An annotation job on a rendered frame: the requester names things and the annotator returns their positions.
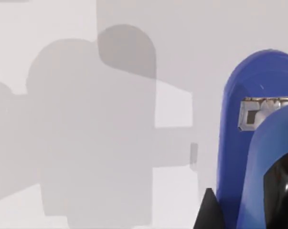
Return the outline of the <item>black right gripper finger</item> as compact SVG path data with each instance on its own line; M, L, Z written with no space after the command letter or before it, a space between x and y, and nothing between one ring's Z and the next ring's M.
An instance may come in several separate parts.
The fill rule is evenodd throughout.
M225 229L222 209L210 187L205 190L193 229Z

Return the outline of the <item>blue stapler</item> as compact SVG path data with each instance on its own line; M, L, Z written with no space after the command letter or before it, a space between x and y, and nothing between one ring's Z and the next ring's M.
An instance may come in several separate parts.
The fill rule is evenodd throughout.
M226 229L237 229L247 156L253 132L240 131L240 103L246 97L288 97L288 54L262 50L244 59L224 88L217 163L216 197Z

